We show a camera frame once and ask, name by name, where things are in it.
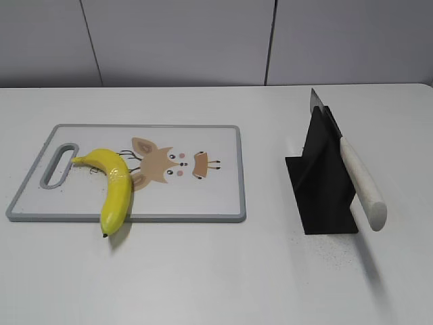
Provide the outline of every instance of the knife handle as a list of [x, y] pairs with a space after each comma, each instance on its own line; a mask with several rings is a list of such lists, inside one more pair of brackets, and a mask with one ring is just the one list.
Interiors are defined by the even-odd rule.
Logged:
[[367, 168], [345, 137], [340, 138], [340, 154], [357, 191], [370, 227], [375, 232], [386, 222], [386, 204]]

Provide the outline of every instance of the kitchen knife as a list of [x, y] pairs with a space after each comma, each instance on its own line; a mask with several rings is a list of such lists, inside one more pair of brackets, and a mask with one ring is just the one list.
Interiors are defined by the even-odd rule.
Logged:
[[316, 91], [312, 88], [310, 113], [313, 113], [313, 108], [315, 106], [319, 107], [322, 115], [332, 124], [332, 129], [334, 130], [333, 136], [338, 138], [340, 144], [340, 155], [344, 166], [346, 167], [353, 186], [357, 191], [370, 227], [375, 232], [378, 232], [384, 227], [386, 222], [387, 209], [384, 199], [382, 198], [382, 195], [374, 183], [369, 171], [347, 139], [342, 136], [342, 133], [332, 116], [331, 110], [328, 106], [323, 105]]

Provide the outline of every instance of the banana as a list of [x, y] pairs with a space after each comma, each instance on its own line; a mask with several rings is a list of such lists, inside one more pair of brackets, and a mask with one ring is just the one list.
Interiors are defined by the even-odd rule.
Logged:
[[127, 164], [109, 149], [95, 149], [71, 161], [76, 165], [96, 167], [107, 175], [108, 190], [101, 211], [101, 229], [103, 237], [112, 235], [123, 224], [131, 201], [132, 183]]

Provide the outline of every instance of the cartoon fox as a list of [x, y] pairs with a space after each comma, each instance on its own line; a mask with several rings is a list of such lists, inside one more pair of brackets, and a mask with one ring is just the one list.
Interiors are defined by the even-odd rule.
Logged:
[[[161, 148], [159, 149], [157, 145], [149, 140], [141, 139], [139, 137], [134, 137], [132, 139], [133, 149], [136, 153], [141, 155], [143, 158], [139, 158], [131, 150], [122, 150], [119, 155], [131, 155], [129, 159], [140, 160], [140, 166], [134, 169], [130, 169], [130, 172], [139, 170], [136, 173], [131, 174], [134, 191], [140, 190], [151, 181], [157, 181], [159, 183], [168, 183], [165, 179], [165, 174], [172, 175], [173, 167], [180, 166], [187, 167], [187, 162], [176, 162], [177, 158], [174, 154], [169, 154], [173, 147]], [[185, 158], [184, 153], [178, 155], [180, 159]], [[207, 170], [209, 169], [220, 169], [218, 167], [210, 167], [210, 163], [220, 163], [219, 160], [214, 160], [208, 162], [208, 155], [206, 152], [198, 152], [194, 155], [195, 167], [192, 172], [193, 176], [202, 179], [207, 176]], [[182, 176], [183, 171], [178, 170], [176, 172], [177, 176]]]

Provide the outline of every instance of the black knife holder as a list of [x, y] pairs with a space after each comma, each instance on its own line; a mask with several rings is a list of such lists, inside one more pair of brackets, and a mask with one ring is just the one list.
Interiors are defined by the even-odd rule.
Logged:
[[355, 188], [340, 156], [341, 134], [334, 123], [332, 115], [314, 107], [302, 156], [286, 157], [306, 235], [358, 232], [349, 209]]

